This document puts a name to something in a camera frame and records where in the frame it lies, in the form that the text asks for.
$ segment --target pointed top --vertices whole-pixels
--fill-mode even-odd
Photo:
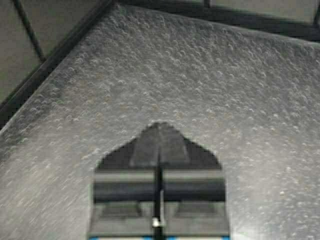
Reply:
[[[185,138],[167,122],[156,122],[137,138],[107,155],[97,170],[149,168],[157,164],[168,168],[221,169],[210,151]]]

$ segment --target gray floor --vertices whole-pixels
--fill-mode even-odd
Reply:
[[[0,132],[0,239],[84,240],[93,169],[147,124],[213,151],[234,240],[320,238],[320,47],[118,6]]]
[[[178,0],[201,2],[202,0]],[[21,0],[47,56],[98,0]],[[297,22],[313,21],[319,0],[211,0],[213,6],[265,14]],[[38,65],[32,45],[10,1],[0,3],[0,103]]]

